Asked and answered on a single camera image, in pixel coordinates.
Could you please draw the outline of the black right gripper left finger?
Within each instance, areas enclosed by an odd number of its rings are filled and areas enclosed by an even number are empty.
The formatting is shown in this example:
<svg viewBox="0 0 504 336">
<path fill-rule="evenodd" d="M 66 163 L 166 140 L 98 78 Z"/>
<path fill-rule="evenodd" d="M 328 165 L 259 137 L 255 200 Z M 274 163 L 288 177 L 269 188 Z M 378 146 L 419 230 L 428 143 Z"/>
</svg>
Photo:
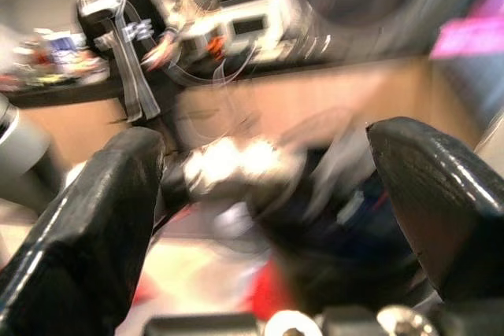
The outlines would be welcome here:
<svg viewBox="0 0 504 336">
<path fill-rule="evenodd" d="M 156 131 L 110 139 L 1 271 L 4 335 L 112 335 L 132 305 L 165 155 Z"/>
</svg>

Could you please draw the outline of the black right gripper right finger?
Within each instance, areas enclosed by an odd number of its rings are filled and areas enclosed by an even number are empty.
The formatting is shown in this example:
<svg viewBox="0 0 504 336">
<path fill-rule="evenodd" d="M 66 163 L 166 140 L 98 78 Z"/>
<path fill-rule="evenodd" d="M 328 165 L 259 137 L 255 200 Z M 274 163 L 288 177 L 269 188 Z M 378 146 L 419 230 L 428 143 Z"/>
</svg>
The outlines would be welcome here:
<svg viewBox="0 0 504 336">
<path fill-rule="evenodd" d="M 445 301 L 503 295 L 503 179 L 455 137 L 408 117 L 366 128 L 402 233 Z"/>
</svg>

